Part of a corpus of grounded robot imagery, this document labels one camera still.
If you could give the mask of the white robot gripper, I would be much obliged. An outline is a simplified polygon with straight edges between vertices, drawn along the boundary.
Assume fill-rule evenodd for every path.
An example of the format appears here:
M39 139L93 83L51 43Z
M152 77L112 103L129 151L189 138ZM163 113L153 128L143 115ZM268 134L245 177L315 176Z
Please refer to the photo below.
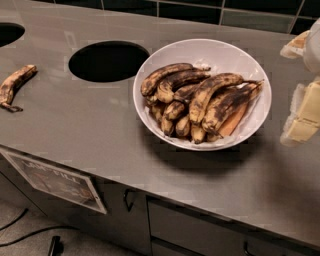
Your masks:
M320 18L280 50L280 55L295 59L303 56L306 68L320 73ZM320 129L320 81L313 81L308 86L298 84L292 97L288 116L280 142L288 147L295 147L307 142Z

